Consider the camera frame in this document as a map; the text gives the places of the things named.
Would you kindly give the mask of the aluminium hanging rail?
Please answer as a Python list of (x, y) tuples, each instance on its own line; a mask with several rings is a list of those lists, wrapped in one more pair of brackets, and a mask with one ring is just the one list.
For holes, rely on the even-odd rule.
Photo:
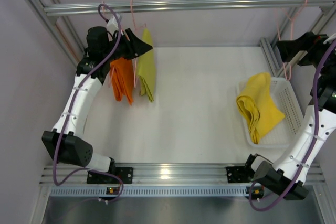
[(168, 12), (185, 10), (208, 9), (248, 9), (332, 6), (335, 0), (152, 0), (152, 1), (117, 1), (107, 2), (107, 5), (119, 13), (139, 12)]

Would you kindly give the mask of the right aluminium frame struts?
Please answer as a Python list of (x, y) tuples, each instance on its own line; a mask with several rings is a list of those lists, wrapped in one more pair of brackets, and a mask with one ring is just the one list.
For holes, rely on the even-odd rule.
[[(300, 7), (292, 7), (286, 11), (290, 16), (299, 10)], [(326, 5), (319, 5), (320, 13), (315, 19), (315, 21), (311, 24), (309, 30), (314, 33), (321, 33), (324, 29), (326, 29), (333, 21), (335, 21), (335, 2), (333, 2), (332, 6), (327, 7)], [(280, 35), (281, 38), (284, 38), (285, 33), (289, 32), (290, 37), (290, 21), (287, 20), (285, 14), (281, 9), (278, 9), (278, 21), (280, 26)], [(278, 41), (277, 34), (275, 35), (272, 41), (269, 41), (267, 38), (263, 37), (260, 39), (260, 47), (261, 50), (266, 57), (266, 62), (269, 65), (270, 72), (274, 77), (284, 77), (284, 71), (282, 69), (282, 64), (278, 63), (278, 60), (275, 55), (275, 45)], [(291, 61), (291, 70), (293, 73), (294, 65), (302, 58), (303, 53), (297, 54)]]

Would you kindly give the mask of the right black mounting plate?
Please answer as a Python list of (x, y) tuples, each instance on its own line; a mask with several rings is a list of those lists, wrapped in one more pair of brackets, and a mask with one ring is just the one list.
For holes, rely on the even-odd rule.
[(245, 166), (227, 166), (226, 174), (229, 184), (249, 183), (252, 181), (254, 171)]

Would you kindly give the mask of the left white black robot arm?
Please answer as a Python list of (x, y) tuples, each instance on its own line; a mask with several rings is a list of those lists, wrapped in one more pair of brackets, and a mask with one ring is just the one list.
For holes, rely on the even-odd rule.
[(134, 70), (132, 60), (148, 56), (153, 51), (153, 39), (148, 29), (138, 38), (128, 28), (108, 31), (102, 26), (88, 30), (84, 57), (77, 65), (74, 85), (64, 111), (52, 130), (45, 131), (42, 142), (53, 160), (53, 173), (59, 163), (75, 165), (79, 170), (115, 174), (113, 158), (97, 154), (83, 139), (89, 110), (109, 77), (116, 99), (122, 95), (133, 102)]

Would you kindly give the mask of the pink hanger of yellow trousers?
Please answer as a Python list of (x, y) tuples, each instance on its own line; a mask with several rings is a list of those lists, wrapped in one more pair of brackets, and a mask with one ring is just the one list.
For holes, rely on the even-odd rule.
[[(304, 4), (301, 5), (301, 7), (299, 8), (298, 11), (296, 11), (294, 14), (292, 14), (291, 16), (284, 11), (284, 9), (282, 8), (282, 12), (285, 14), (285, 17), (287, 18), (288, 21), (290, 21), (290, 40), (293, 40), (293, 29), (294, 29), (294, 24), (296, 19), (298, 18), (298, 16), (301, 14), (301, 12), (305, 9), (305, 7), (307, 6), (308, 0), (304, 0)], [(277, 28), (277, 38), (279, 41), (281, 41), (281, 35), (280, 35), (280, 26), (279, 26), (279, 21), (278, 21), (278, 9), (275, 10), (275, 21), (276, 21), (276, 28)], [(284, 78), (286, 81), (290, 81), (291, 80), (291, 74), (292, 74), (292, 70), (291, 70), (291, 64), (290, 62), (283, 62), (282, 63), (282, 69), (284, 71)]]

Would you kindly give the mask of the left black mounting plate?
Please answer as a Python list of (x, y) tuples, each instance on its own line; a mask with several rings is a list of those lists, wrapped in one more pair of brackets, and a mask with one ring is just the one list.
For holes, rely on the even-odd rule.
[[(133, 168), (132, 167), (115, 167), (108, 173), (113, 174), (122, 180), (124, 184), (132, 184), (133, 180)], [(119, 181), (108, 175), (88, 172), (87, 184), (118, 184)]]

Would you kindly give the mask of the left aluminium frame struts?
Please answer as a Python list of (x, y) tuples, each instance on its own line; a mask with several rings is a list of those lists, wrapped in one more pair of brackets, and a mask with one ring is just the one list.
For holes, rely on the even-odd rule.
[(61, 52), (68, 57), (70, 62), (77, 67), (76, 75), (80, 73), (86, 74), (88, 77), (92, 75), (91, 70), (94, 69), (94, 65), (90, 63), (86, 58), (79, 60), (76, 52), (73, 50), (71, 42), (68, 37), (63, 33), (59, 25), (57, 24), (58, 16), (55, 18), (48, 16), (45, 11), (45, 3), (43, 0), (25, 0), (37, 18), (40, 20), (44, 28), (49, 32), (54, 42), (58, 45)]

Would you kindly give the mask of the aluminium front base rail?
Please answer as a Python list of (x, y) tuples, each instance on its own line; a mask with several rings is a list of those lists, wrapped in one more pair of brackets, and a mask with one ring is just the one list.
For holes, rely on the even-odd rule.
[[(132, 167), (132, 185), (149, 186), (187, 186), (187, 185), (249, 185), (250, 183), (229, 183), (226, 166), (242, 166), (242, 164), (155, 164), (155, 163), (117, 163), (117, 167)], [(75, 170), (72, 165), (60, 164), (57, 166), (57, 180), (60, 182), (66, 175)], [(52, 166), (43, 170), (40, 185), (52, 186)], [(63, 184), (66, 186), (84, 185), (87, 172), (79, 171), (72, 175)], [(308, 171), (305, 185), (326, 184), (320, 165), (313, 164)]]

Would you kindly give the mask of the black mounting plate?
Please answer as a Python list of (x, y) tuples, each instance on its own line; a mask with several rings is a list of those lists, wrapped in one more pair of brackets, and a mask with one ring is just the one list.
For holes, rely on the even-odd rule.
[(227, 166), (226, 174), (229, 184), (249, 183), (252, 181), (254, 171), (245, 166)]
[[(124, 184), (132, 184), (133, 180), (133, 168), (132, 167), (115, 167), (108, 173), (113, 174), (122, 180)], [(87, 184), (118, 184), (119, 181), (108, 175), (88, 172)]]

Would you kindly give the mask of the pink hanger of green trousers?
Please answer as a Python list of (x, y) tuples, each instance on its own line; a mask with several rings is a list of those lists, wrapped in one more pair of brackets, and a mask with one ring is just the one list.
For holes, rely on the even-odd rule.
[[(132, 17), (132, 22), (133, 22), (133, 27), (134, 27), (134, 31), (138, 31), (139, 29), (145, 28), (146, 27), (146, 23), (144, 23), (141, 26), (137, 26), (136, 20), (135, 20), (135, 16), (134, 16), (134, 10), (133, 10), (133, 0), (130, 0), (130, 11), (131, 11), (131, 17)], [(133, 61), (133, 85), (136, 88), (137, 87), (137, 82), (138, 82), (138, 78), (137, 78), (137, 59), (135, 59)]]

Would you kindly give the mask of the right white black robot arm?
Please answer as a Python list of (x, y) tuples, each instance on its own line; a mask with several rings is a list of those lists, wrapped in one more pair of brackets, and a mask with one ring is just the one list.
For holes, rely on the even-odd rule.
[(244, 172), (250, 181), (266, 187), (279, 199), (302, 200), (308, 194), (304, 183), (310, 166), (335, 130), (335, 35), (307, 32), (296, 40), (279, 41), (276, 46), (283, 62), (289, 62), (300, 51), (306, 52), (298, 64), (316, 69), (312, 99), (284, 153), (274, 162), (250, 155)]

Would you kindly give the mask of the olive green trousers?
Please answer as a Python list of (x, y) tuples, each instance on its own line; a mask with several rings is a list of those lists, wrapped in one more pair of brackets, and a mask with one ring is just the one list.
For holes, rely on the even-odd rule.
[(154, 49), (141, 55), (136, 63), (134, 84), (140, 84), (139, 95), (147, 95), (150, 102), (154, 102), (156, 85), (156, 64)]

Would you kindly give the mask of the aluminium frame struts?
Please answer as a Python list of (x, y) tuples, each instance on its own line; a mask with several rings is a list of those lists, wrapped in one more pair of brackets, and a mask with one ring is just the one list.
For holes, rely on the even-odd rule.
[[(286, 11), (290, 16), (299, 10), (300, 7), (292, 7)], [(335, 2), (333, 2), (332, 6), (327, 7), (326, 5), (319, 5), (320, 13), (315, 19), (315, 21), (311, 24), (309, 30), (314, 33), (321, 33), (324, 29), (326, 29), (333, 21), (335, 21)], [(290, 21), (287, 20), (285, 14), (281, 9), (278, 9), (278, 21), (280, 26), (280, 35), (281, 38), (284, 38), (285, 33), (289, 32), (290, 37)], [(267, 38), (263, 37), (260, 39), (260, 47), (261, 50), (266, 57), (266, 62), (269, 65), (270, 72), (274, 77), (284, 77), (284, 71), (282, 69), (282, 64), (278, 63), (278, 60), (275, 55), (275, 45), (278, 41), (277, 34), (275, 35), (272, 41), (269, 41)], [(294, 65), (302, 58), (303, 53), (297, 54), (291, 61), (291, 70), (293, 73)]]
[(55, 18), (48, 16), (45, 11), (45, 3), (43, 0), (25, 0), (37, 18), (40, 20), (44, 28), (49, 32), (54, 42), (58, 45), (61, 52), (68, 57), (70, 62), (77, 67), (76, 75), (80, 73), (86, 74), (88, 77), (92, 75), (91, 70), (94, 69), (94, 65), (90, 63), (86, 58), (79, 60), (76, 52), (73, 50), (71, 42), (68, 37), (63, 33), (59, 25), (57, 24), (58, 16)]

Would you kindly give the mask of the pink hanger with orange trousers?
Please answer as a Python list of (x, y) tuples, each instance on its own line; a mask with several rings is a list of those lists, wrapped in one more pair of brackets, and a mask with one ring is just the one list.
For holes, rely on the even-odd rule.
[[(108, 21), (111, 18), (111, 15), (109, 14), (109, 11), (105, 7), (105, 2), (103, 1), (102, 3), (103, 3), (103, 6), (100, 8), (100, 11), (103, 17), (105, 18), (106, 22), (108, 23)], [(114, 69), (110, 68), (110, 71), (108, 73), (108, 87), (111, 87), (111, 77), (113, 76), (113, 74), (114, 74)]]

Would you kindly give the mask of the yellow trousers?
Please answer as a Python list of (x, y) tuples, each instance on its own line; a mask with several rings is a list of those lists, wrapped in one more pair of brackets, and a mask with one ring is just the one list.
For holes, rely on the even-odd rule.
[(270, 96), (270, 84), (269, 73), (258, 73), (247, 80), (236, 98), (238, 110), (246, 120), (250, 140), (257, 145), (285, 118)]

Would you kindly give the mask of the orange trousers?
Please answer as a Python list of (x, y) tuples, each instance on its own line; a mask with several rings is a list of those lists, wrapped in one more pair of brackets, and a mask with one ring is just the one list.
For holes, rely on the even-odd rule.
[(111, 84), (115, 100), (122, 101), (125, 96), (128, 104), (133, 103), (133, 64), (131, 60), (120, 58), (110, 63), (110, 68), (114, 69), (114, 74), (111, 77)]

